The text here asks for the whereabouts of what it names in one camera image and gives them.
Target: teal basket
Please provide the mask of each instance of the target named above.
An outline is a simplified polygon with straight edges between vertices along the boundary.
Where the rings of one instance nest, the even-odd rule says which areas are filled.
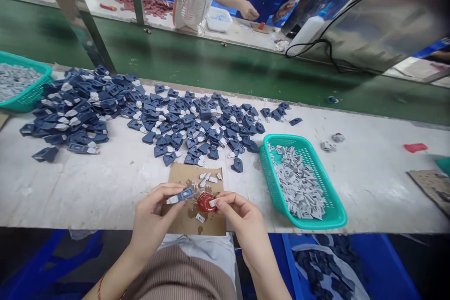
[[[52,69],[46,64],[2,51],[0,51],[0,63],[33,68],[38,73],[42,74],[36,82],[25,88],[15,98],[0,103],[0,109],[9,110],[15,113],[30,112],[34,108],[34,103],[42,98],[42,85],[53,81]]]
[[[319,219],[299,219],[294,217],[286,205],[285,198],[281,192],[275,168],[270,158],[269,147],[281,145],[284,147],[295,148],[295,152],[303,156],[303,163],[308,164],[314,169],[314,176],[317,178],[319,187],[323,190],[323,197],[326,199],[325,214],[323,220]],[[272,151],[274,160],[277,164],[281,164],[282,155],[276,151]],[[326,230],[342,227],[347,224],[347,213],[342,205],[338,194],[336,193],[327,172],[320,162],[319,156],[314,150],[311,143],[304,137],[294,135],[271,134],[264,137],[264,142],[260,147],[260,156],[262,168],[266,175],[267,185],[269,187],[270,196],[272,198],[275,209],[284,214],[296,226],[304,230]]]

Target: red marker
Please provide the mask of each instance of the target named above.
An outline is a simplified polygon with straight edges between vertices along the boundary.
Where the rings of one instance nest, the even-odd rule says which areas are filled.
[[[107,6],[107,5],[104,5],[104,4],[100,4],[100,7],[104,8],[104,9],[108,9],[108,10],[113,11],[113,12],[115,12],[117,10],[117,7]]]

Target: white table surface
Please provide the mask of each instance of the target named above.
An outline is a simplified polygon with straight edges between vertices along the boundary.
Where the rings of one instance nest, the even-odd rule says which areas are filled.
[[[197,95],[211,90],[189,89]],[[153,87],[145,86],[148,92]],[[236,105],[250,103],[258,110],[278,102],[223,93]],[[450,156],[450,132],[404,120],[291,105],[288,123],[262,121],[266,133],[286,133],[307,138],[317,151],[348,215],[347,226],[324,233],[448,233],[450,222],[406,174],[409,170],[437,169],[434,156]],[[31,155],[47,144],[22,137],[19,128],[33,120],[31,114],[12,117],[0,132],[0,226],[69,229],[131,229],[136,202],[158,183],[168,180],[170,168],[154,158],[153,146],[142,143],[143,134],[129,129],[129,120],[118,117],[107,123],[110,141],[100,144],[100,154],[79,155],[61,149],[55,163],[38,163]],[[320,142],[340,132],[347,140],[337,152],[325,153]],[[254,136],[261,145],[264,135]],[[425,143],[427,151],[415,154],[403,144]],[[186,153],[185,145],[181,148]],[[268,192],[259,155],[241,155],[244,172],[236,173],[227,159],[207,159],[206,167],[222,167],[224,189],[235,191],[256,204],[269,232],[302,231],[277,213]],[[182,156],[177,161],[184,161]]]

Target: glue bottle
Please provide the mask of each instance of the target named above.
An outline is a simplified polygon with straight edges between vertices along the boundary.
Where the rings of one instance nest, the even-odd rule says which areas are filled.
[[[292,42],[289,44],[289,47],[296,44],[303,44],[303,43],[309,43],[312,42],[311,39],[316,35],[316,33],[319,31],[320,28],[322,28],[323,24],[325,23],[325,20],[323,17],[325,14],[327,14],[327,9],[330,7],[332,3],[330,2],[327,7],[325,7],[318,15],[310,17],[303,27],[300,29],[300,31],[297,33],[297,35],[294,37]],[[303,51],[306,47],[310,47],[311,45],[299,45],[292,47],[287,51],[287,54],[289,56],[294,56]]]

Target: maroon plastic pieces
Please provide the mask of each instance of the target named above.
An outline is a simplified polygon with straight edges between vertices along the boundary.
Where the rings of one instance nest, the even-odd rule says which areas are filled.
[[[408,150],[411,153],[415,153],[417,151],[428,150],[428,146],[426,146],[424,143],[404,144],[403,146],[405,147],[406,150]]]
[[[134,12],[135,6],[133,0],[116,0],[118,3],[123,4],[120,9],[122,11],[129,10]],[[173,2],[165,0],[142,0],[145,13],[147,15],[152,14],[154,17],[159,16],[161,19],[166,20],[167,13],[172,12]]]

